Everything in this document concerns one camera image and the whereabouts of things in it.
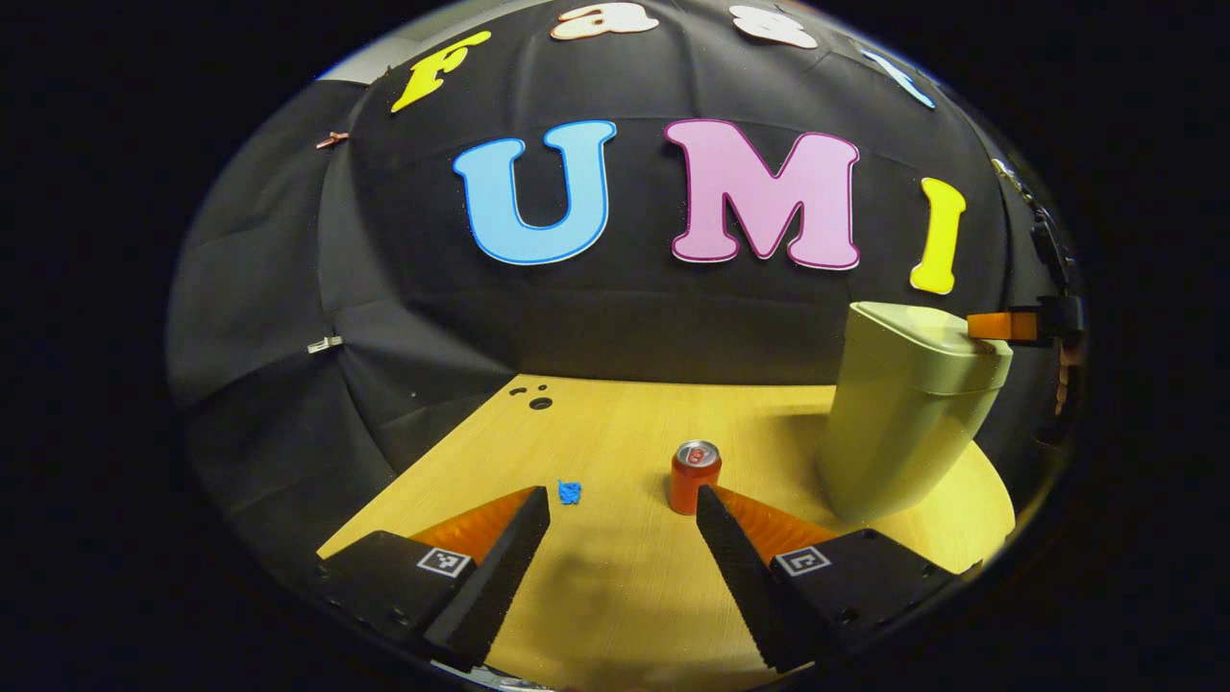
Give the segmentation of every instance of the blue toy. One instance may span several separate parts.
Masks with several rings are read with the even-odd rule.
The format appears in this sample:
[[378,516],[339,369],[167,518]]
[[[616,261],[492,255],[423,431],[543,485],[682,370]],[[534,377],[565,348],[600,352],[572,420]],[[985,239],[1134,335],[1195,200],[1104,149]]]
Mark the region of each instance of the blue toy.
[[560,503],[565,505],[577,505],[581,503],[581,484],[579,483],[560,483]]

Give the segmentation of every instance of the beige container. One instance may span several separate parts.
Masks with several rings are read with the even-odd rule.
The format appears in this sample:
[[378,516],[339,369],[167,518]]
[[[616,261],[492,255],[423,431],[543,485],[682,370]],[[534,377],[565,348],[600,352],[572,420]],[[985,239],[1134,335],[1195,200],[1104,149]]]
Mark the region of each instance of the beige container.
[[865,522],[918,504],[970,444],[1012,363],[966,320],[916,305],[851,302],[817,462],[829,509]]

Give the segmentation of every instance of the metal clip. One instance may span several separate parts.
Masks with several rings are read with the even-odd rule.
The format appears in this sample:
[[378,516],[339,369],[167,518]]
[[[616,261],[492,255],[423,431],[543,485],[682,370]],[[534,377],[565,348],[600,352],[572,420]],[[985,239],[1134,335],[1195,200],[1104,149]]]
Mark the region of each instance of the metal clip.
[[326,146],[332,146],[332,145],[337,144],[338,141],[342,141],[343,139],[349,139],[349,138],[351,138],[351,133],[348,133],[348,132],[330,132],[328,133],[328,139],[326,139],[325,141],[321,141],[320,144],[317,144],[316,147],[317,149],[323,149]]
[[315,343],[310,343],[308,345],[308,353],[309,354],[319,354],[319,353],[323,352],[325,349],[332,349],[333,345],[341,345],[341,344],[342,344],[342,337],[341,336],[326,336],[325,338],[321,338],[320,340],[317,340]]
[[1021,197],[1025,197],[1026,202],[1033,202],[1033,193],[1030,192],[1030,188],[1026,187],[1023,182],[1021,182],[1021,178],[1016,177],[1016,171],[1007,167],[1007,163],[999,159],[991,159],[991,165],[995,166],[995,172],[1000,177],[1006,178],[1012,183],[1012,187],[1016,188]]

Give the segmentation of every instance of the red soda can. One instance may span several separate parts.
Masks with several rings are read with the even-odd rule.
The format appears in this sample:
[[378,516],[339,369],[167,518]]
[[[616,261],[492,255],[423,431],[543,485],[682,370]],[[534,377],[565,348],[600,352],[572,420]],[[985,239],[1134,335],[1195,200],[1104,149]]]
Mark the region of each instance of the red soda can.
[[701,486],[717,483],[722,456],[712,442],[690,440],[670,457],[670,509],[681,515],[696,514],[696,494]]

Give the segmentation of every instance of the blue letter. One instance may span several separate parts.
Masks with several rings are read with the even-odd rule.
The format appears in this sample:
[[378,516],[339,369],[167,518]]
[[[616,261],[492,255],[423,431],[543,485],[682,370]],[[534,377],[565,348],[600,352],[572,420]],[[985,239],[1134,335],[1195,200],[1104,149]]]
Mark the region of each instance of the blue letter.
[[935,102],[931,101],[930,98],[927,98],[926,95],[924,95],[921,91],[919,91],[918,88],[915,88],[914,80],[910,79],[910,75],[903,73],[902,70],[899,70],[897,68],[897,65],[889,63],[884,58],[881,58],[879,55],[877,55],[877,54],[875,54],[875,53],[872,53],[870,50],[863,50],[862,54],[866,55],[866,57],[868,57],[868,58],[871,58],[872,60],[876,60],[876,63],[878,63],[879,66],[884,68],[884,71],[888,73],[888,76],[893,77],[893,81],[895,81],[898,85],[900,85],[902,88],[904,88],[905,91],[909,91],[910,96],[918,98],[919,102],[921,102],[927,108],[932,108],[932,109],[935,108]]
[[598,241],[606,227],[606,167],[603,143],[615,136],[615,123],[582,120],[547,130],[542,141],[563,156],[568,211],[555,225],[534,226],[517,209],[513,161],[525,151],[520,139],[497,139],[470,149],[453,161],[465,178],[470,230],[478,247],[510,264],[545,264],[567,259]]

